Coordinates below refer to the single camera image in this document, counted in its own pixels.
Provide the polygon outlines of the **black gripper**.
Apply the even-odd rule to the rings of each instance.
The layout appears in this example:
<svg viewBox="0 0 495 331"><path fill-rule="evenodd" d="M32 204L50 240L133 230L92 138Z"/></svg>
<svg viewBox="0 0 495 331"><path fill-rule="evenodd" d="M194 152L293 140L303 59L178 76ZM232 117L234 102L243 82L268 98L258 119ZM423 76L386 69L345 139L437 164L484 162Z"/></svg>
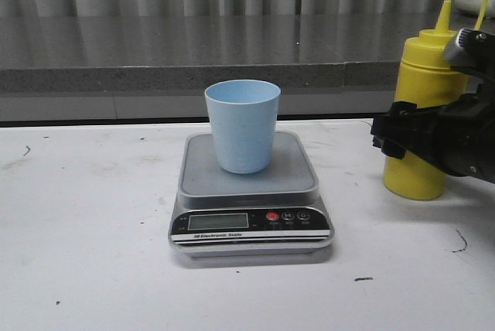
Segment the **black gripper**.
<svg viewBox="0 0 495 331"><path fill-rule="evenodd" d="M422 160L453 160L453 126L445 116L451 109L452 104L419 108L412 102L395 102L386 114L373 120L373 146L396 159L410 152Z"/></svg>

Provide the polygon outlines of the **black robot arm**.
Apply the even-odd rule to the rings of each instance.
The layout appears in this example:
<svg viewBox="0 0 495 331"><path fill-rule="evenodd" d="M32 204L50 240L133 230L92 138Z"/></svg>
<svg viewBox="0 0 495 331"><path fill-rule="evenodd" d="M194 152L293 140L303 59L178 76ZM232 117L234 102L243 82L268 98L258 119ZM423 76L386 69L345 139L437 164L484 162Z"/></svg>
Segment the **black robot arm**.
<svg viewBox="0 0 495 331"><path fill-rule="evenodd" d="M462 28L444 53L454 71L480 78L476 92L419 108L399 101L376 117L373 145L396 159L407 152L451 176L494 181L494 36Z"/></svg>

